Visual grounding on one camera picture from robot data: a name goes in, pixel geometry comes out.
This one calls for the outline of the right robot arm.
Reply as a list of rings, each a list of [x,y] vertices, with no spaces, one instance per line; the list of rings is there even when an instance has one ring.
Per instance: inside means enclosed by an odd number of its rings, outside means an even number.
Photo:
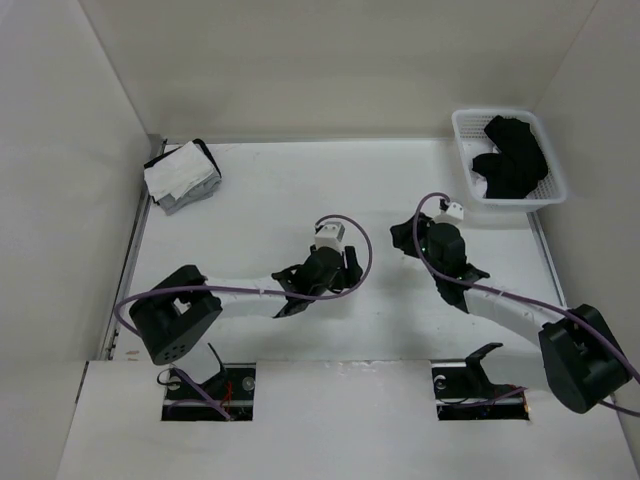
[[[563,309],[497,287],[489,273],[468,261],[466,243],[452,223],[418,213],[392,226],[390,234],[394,248],[425,264],[445,303],[536,346],[547,389],[562,405],[579,414],[598,404],[623,410],[606,398],[638,380],[639,371],[596,308]]]

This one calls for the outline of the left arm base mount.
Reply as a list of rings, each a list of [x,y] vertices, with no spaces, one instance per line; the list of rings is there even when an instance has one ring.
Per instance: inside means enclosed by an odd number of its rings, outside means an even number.
[[[212,399],[229,415],[231,422],[253,420],[256,393],[255,363],[225,365],[225,373],[217,374],[201,385]],[[165,422],[225,422],[224,416],[205,402],[203,397],[186,384],[174,368],[162,370],[156,383],[164,388],[161,420]]]

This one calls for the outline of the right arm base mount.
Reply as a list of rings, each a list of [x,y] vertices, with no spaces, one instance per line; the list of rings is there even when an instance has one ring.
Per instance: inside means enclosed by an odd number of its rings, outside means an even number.
[[[432,382],[439,421],[528,421],[525,389],[512,384],[493,383],[482,361],[502,347],[492,342],[464,359],[435,360]]]

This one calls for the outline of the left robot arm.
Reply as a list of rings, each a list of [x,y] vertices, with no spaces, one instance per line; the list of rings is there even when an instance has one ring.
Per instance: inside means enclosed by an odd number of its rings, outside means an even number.
[[[206,399],[221,393],[226,369],[206,340],[217,320],[279,319],[304,312],[322,295],[340,295],[355,288],[368,273],[353,246],[310,248],[301,264],[249,281],[240,287],[204,287],[206,279],[194,265],[180,267],[129,308],[129,316],[152,362],[168,365],[177,377]]]

